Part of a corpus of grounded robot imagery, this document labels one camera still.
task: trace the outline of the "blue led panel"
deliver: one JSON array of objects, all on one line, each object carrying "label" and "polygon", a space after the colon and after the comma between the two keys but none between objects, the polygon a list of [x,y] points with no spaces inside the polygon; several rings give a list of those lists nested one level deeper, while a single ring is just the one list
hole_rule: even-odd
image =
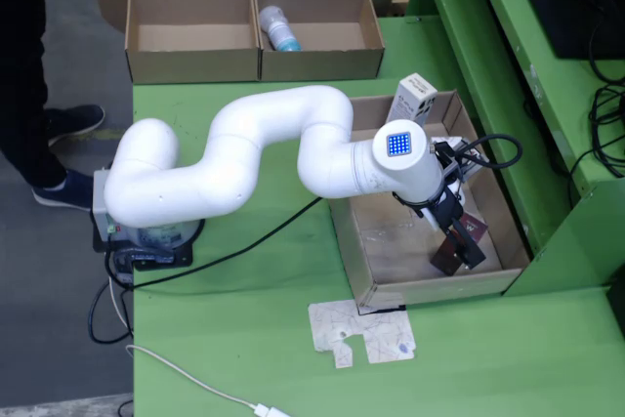
[{"label": "blue led panel", "polygon": [[407,155],[412,151],[410,133],[402,132],[387,137],[389,156]]}]

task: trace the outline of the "green table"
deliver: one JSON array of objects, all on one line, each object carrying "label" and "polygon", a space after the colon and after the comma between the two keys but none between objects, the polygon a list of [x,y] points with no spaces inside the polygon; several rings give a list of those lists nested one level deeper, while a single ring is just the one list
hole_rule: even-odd
[{"label": "green table", "polygon": [[[332,85],[354,97],[392,94],[399,78],[417,70],[473,105],[440,19],[381,25],[387,54],[380,79]],[[135,118],[171,124],[181,164],[190,164],[221,107],[298,85],[137,86]],[[249,244],[313,199],[297,177],[297,147],[266,150],[254,196],[207,221],[194,245],[196,265]],[[336,370],[330,353],[313,350],[308,304],[351,297],[322,202],[238,259],[136,292],[135,341],[218,389],[294,417],[586,416],[625,407],[625,343],[601,289],[410,308],[415,359],[370,365],[354,337],[354,367]],[[138,417],[252,415],[142,354],[135,357],[135,406]]]}]

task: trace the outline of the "white cable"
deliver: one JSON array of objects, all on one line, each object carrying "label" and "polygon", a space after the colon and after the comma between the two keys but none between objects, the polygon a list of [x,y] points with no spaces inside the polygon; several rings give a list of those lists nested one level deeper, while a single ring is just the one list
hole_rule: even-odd
[{"label": "white cable", "polygon": [[113,280],[110,277],[108,278],[108,289],[110,290],[110,299],[112,300],[113,306],[115,307],[115,311],[117,312],[117,317],[119,317],[119,320],[122,322],[124,327],[128,329],[128,324],[126,324],[126,321],[124,320],[124,316],[121,315],[119,308],[117,308],[117,301],[115,300],[115,292],[113,291]]},{"label": "white cable", "polygon": [[189,379],[193,383],[195,383],[197,386],[199,386],[201,388],[204,388],[206,391],[210,391],[211,393],[214,393],[217,396],[225,397],[226,399],[232,400],[234,402],[238,402],[239,404],[247,405],[250,409],[254,409],[254,410],[256,409],[256,405],[248,402],[247,400],[239,399],[238,397],[234,397],[234,396],[227,395],[226,393],[222,393],[221,391],[218,391],[215,388],[211,388],[210,386],[202,383],[197,378],[193,378],[191,375],[186,373],[180,366],[175,365],[174,363],[172,363],[171,361],[163,358],[159,354],[155,354],[154,352],[149,351],[148,349],[145,349],[145,348],[139,347],[139,346],[132,346],[132,345],[131,346],[126,346],[126,350],[127,351],[130,350],[130,349],[136,349],[138,351],[143,352],[144,354],[148,354],[152,358],[156,358],[161,363],[164,363],[165,365],[169,366],[170,368],[176,370],[181,375],[183,375],[184,377],[186,377],[187,379]]},{"label": "white cable", "polygon": [[207,384],[202,383],[197,378],[193,378],[191,375],[186,373],[180,366],[175,365],[174,363],[172,363],[171,361],[167,360],[166,358],[163,358],[159,354],[155,354],[154,352],[152,352],[152,351],[150,351],[150,350],[148,350],[148,349],[146,349],[144,347],[132,346],[132,345],[131,346],[126,346],[126,352],[128,354],[130,354],[131,356],[133,356],[133,354],[130,352],[131,349],[143,352],[144,354],[148,354],[152,358],[156,358],[161,363],[169,366],[170,368],[172,368],[173,370],[177,371],[178,373],[183,375],[185,378],[191,380],[197,386],[203,388],[206,391],[210,391],[211,393],[214,393],[217,396],[225,397],[226,399],[231,400],[233,402],[238,402],[239,404],[243,404],[243,405],[248,406],[250,409],[252,409],[254,411],[254,415],[256,415],[258,417],[289,417],[289,415],[285,414],[284,412],[282,412],[279,409],[276,409],[275,407],[269,408],[269,407],[266,407],[264,404],[254,405],[251,402],[248,402],[247,400],[239,399],[238,397],[234,397],[234,396],[227,395],[226,393],[222,393],[221,391],[218,391],[215,388],[212,388],[212,387],[208,386]]}]

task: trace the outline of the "black cable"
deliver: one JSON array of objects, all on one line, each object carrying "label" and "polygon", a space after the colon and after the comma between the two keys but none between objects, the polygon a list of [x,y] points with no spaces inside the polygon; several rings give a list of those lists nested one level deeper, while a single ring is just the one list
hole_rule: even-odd
[{"label": "black cable", "polygon": [[[625,134],[623,134],[620,137],[617,137],[616,139],[612,139],[611,141],[609,141],[606,144],[603,144],[601,146],[601,148],[605,148],[607,146],[611,146],[612,144],[615,144],[619,141],[622,141],[623,139],[625,139]],[[577,169],[577,167],[579,166],[579,164],[581,163],[582,159],[588,155],[589,153],[594,152],[595,149],[591,148],[590,150],[586,150],[584,153],[582,153],[581,155],[579,155],[579,158],[577,158],[577,160],[575,161],[575,164],[573,165],[573,167],[570,169],[570,174],[568,177],[568,186],[566,188],[567,191],[567,195],[568,195],[568,203],[570,204],[570,208],[573,208],[573,197],[572,197],[572,193],[571,193],[571,186],[572,186],[572,182],[573,182],[573,174],[575,173],[575,170]]]},{"label": "black cable", "polygon": [[148,287],[150,285],[156,285],[158,283],[168,282],[168,281],[174,280],[176,278],[181,278],[181,277],[185,277],[187,275],[191,275],[191,274],[196,273],[196,272],[204,271],[205,269],[212,268],[213,266],[217,266],[218,264],[220,264],[220,263],[222,263],[224,261],[227,261],[228,259],[232,259],[232,258],[235,258],[235,257],[240,256],[242,254],[245,254],[248,251],[251,251],[252,249],[257,247],[259,244],[263,243],[264,241],[267,241],[269,238],[274,236],[276,233],[278,233],[282,229],[284,229],[287,226],[289,226],[292,222],[294,222],[296,219],[298,219],[301,215],[303,215],[306,211],[308,211],[310,208],[312,208],[320,200],[321,200],[321,197],[317,197],[315,200],[313,200],[312,202],[307,204],[304,208],[300,209],[297,213],[295,213],[288,220],[286,220],[285,222],[280,224],[278,227],[276,227],[275,229],[271,230],[265,236],[262,236],[261,238],[257,239],[256,241],[254,241],[249,246],[247,246],[247,247],[245,247],[243,249],[240,249],[239,251],[236,251],[234,253],[228,254],[227,256],[224,256],[223,258],[219,258],[219,259],[217,259],[217,260],[215,260],[215,261],[213,261],[211,263],[208,263],[208,264],[206,264],[204,266],[200,266],[199,268],[191,269],[190,271],[184,271],[184,272],[181,272],[181,273],[177,273],[175,275],[169,275],[167,277],[158,278],[156,280],[152,280],[152,281],[149,281],[149,282],[139,283],[139,284],[134,285],[134,286],[126,285],[125,287],[122,287],[122,288],[124,288],[125,290],[137,290],[139,288]]},{"label": "black cable", "polygon": [[590,41],[588,42],[588,61],[590,63],[590,67],[593,69],[593,72],[595,72],[595,75],[597,75],[597,77],[599,77],[600,80],[602,80],[603,82],[609,85],[623,85],[625,84],[625,76],[621,78],[606,77],[599,70],[597,63],[595,62],[595,55],[593,54],[593,43],[595,42],[595,35],[597,34],[597,31],[599,31],[599,28],[601,28],[603,24],[604,24],[604,19],[601,19],[601,21],[597,23],[597,26],[595,26],[595,29],[593,29],[593,33],[590,35]]},{"label": "black cable", "polygon": [[[608,94],[609,98],[601,101],[605,94]],[[601,126],[612,124],[619,120],[625,121],[625,102],[622,101],[623,97],[625,97],[625,85],[620,87],[619,90],[615,90],[612,85],[604,85],[595,93],[591,110],[588,113],[591,127],[591,151],[605,169],[616,178],[623,178],[624,176],[619,170],[625,168],[625,158],[608,155],[604,151],[606,146],[601,143],[599,129]],[[609,110],[605,114],[600,114],[602,106],[616,99],[621,99],[616,108]]]},{"label": "black cable", "polygon": [[94,315],[96,312],[96,306],[98,305],[98,301],[100,300],[103,292],[106,290],[107,287],[108,287],[108,280],[98,290],[98,293],[96,294],[96,297],[94,298],[94,301],[91,304],[91,308],[89,309],[89,316],[87,317],[87,330],[89,332],[89,338],[92,341],[94,341],[96,344],[101,344],[101,345],[106,345],[106,346],[111,345],[111,344],[117,344],[118,342],[121,342],[124,339],[127,339],[128,337],[130,337],[130,334],[127,332],[123,334],[122,336],[119,336],[115,339],[102,340],[102,339],[98,339],[96,335],[94,334]]},{"label": "black cable", "polygon": [[[504,163],[491,163],[489,161],[480,160],[479,158],[476,158],[466,153],[468,150],[473,150],[476,146],[484,144],[488,141],[495,141],[495,140],[508,141],[514,144],[515,147],[517,148],[517,154],[515,155],[515,157],[512,160],[506,161]],[[489,134],[487,136],[480,137],[479,139],[471,142],[470,144],[461,146],[460,148],[456,150],[455,156],[456,158],[463,158],[465,160],[473,161],[474,163],[478,164],[479,166],[483,166],[484,168],[489,168],[491,170],[501,170],[503,168],[508,168],[514,165],[515,163],[517,163],[519,160],[521,160],[521,157],[523,156],[523,146],[521,145],[521,142],[519,142],[518,139],[515,139],[514,137],[509,136],[507,134]]]},{"label": "black cable", "polygon": [[115,275],[115,273],[113,273],[112,269],[110,268],[110,253],[111,253],[111,248],[110,248],[110,244],[108,244],[106,247],[106,253],[104,254],[104,268],[106,269],[106,274],[112,279],[113,282],[115,282],[115,284],[119,288],[121,288],[122,290],[128,290],[131,287],[131,285],[123,283],[121,280],[119,280],[117,278],[117,275]]},{"label": "black cable", "polygon": [[132,403],[133,403],[133,400],[132,400],[132,399],[127,400],[126,402],[122,402],[122,403],[119,405],[119,407],[117,407],[117,416],[118,416],[118,417],[124,417],[124,416],[122,415],[122,413],[121,413],[122,409],[123,409],[124,407],[126,407],[128,404],[132,404]]}]

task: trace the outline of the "paper sheet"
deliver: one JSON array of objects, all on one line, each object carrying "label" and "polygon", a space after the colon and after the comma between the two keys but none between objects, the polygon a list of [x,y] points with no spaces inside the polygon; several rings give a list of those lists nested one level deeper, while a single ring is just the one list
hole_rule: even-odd
[{"label": "paper sheet", "polygon": [[354,300],[309,305],[314,349],[332,352],[337,368],[354,363],[352,348],[343,341],[362,335],[369,363],[409,360],[417,348],[407,312],[361,316]]}]

